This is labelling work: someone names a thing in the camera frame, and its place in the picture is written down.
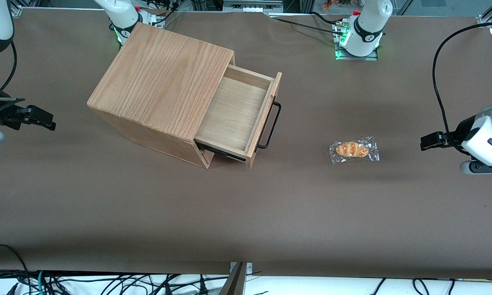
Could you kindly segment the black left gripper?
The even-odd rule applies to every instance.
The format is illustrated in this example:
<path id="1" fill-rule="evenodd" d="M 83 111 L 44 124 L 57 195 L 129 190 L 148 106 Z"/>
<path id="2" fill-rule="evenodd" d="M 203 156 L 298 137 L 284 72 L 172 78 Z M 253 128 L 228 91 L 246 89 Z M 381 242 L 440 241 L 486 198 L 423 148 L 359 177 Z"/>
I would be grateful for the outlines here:
<path id="1" fill-rule="evenodd" d="M 429 149 L 446 149 L 451 146 L 456 150 L 456 146 L 464 154 L 469 152 L 463 147 L 463 142 L 470 140 L 478 132 L 478 127 L 473 127 L 476 121 L 475 116 L 471 116 L 461 121 L 454 132 L 449 132 L 448 135 L 444 132 L 433 132 L 420 138 L 420 149 L 426 151 Z"/>

